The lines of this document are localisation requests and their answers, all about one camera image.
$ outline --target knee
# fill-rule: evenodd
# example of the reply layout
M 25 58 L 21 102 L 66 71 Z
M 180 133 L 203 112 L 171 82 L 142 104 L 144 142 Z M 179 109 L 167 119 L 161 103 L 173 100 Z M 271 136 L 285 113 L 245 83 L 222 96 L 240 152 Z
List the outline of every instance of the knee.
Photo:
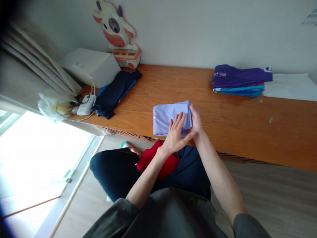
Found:
M 89 167 L 91 171 L 95 173 L 96 170 L 98 170 L 98 168 L 100 168 L 103 163 L 104 163 L 104 156 L 102 156 L 102 152 L 99 152 L 91 158 Z

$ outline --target person's left hand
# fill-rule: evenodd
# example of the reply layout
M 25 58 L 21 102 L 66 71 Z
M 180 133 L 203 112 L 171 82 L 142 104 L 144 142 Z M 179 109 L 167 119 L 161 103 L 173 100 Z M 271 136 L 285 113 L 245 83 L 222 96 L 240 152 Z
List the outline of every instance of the person's left hand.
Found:
M 169 155 L 182 149 L 194 136 L 195 132 L 190 132 L 185 138 L 182 138 L 181 131 L 185 122 L 186 113 L 175 115 L 175 119 L 170 120 L 168 134 L 162 150 Z

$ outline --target teal shirt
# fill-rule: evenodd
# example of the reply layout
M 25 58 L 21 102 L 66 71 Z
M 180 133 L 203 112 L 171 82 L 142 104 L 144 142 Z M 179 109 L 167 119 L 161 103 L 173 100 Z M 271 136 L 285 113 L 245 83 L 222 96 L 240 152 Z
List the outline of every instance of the teal shirt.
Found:
M 184 190 L 164 188 L 152 193 L 140 210 L 126 199 L 118 199 L 83 237 L 228 238 L 216 225 L 214 214 L 208 199 Z M 248 214 L 235 217 L 233 231 L 236 238 L 271 237 Z

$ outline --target sleeve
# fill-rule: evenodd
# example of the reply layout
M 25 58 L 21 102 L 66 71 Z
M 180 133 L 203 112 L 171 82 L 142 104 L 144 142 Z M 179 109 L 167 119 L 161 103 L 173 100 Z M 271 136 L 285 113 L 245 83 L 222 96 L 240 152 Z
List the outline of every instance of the sleeve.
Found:
M 86 232 L 83 238 L 122 237 L 139 210 L 124 198 L 119 198 Z
M 253 216 L 240 213 L 233 222 L 235 238 L 272 238 Z

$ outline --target wooden floor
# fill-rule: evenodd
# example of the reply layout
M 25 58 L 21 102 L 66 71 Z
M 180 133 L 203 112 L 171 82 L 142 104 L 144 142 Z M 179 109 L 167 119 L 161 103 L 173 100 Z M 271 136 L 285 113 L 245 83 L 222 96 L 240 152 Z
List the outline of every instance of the wooden floor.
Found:
M 100 151 L 116 149 L 125 138 L 107 136 Z M 152 144 L 134 141 L 141 149 Z M 224 161 L 238 184 L 247 209 L 274 238 L 317 237 L 317 173 L 297 169 Z M 112 205 L 89 170 L 67 210 L 54 238 L 82 237 L 90 226 Z M 219 202 L 212 196 L 218 211 L 217 224 L 234 237 Z

